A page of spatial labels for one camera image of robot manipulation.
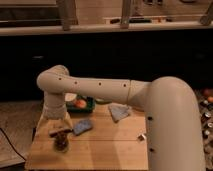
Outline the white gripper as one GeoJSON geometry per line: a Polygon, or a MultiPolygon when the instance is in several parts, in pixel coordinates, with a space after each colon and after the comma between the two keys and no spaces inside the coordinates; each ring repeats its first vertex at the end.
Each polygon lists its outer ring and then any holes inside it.
{"type": "MultiPolygon", "coordinates": [[[[42,115],[47,120],[59,120],[64,127],[68,127],[68,128],[72,127],[71,118],[68,115],[67,108],[65,106],[62,106],[59,108],[44,106],[42,115]]],[[[64,133],[65,135],[67,135],[68,133],[70,133],[70,129],[65,129],[64,133]]],[[[60,134],[61,134],[61,130],[58,130],[56,132],[55,137],[60,136],[60,134]]]]}

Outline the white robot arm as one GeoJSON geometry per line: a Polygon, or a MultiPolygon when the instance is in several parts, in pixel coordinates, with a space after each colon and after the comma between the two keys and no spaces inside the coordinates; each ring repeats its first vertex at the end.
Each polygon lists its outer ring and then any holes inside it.
{"type": "Polygon", "coordinates": [[[41,72],[37,86],[44,92],[42,114],[65,116],[65,95],[75,93],[126,104],[145,112],[149,171],[205,171],[202,124],[192,88],[164,76],[151,82],[72,77],[63,65],[41,72]]]}

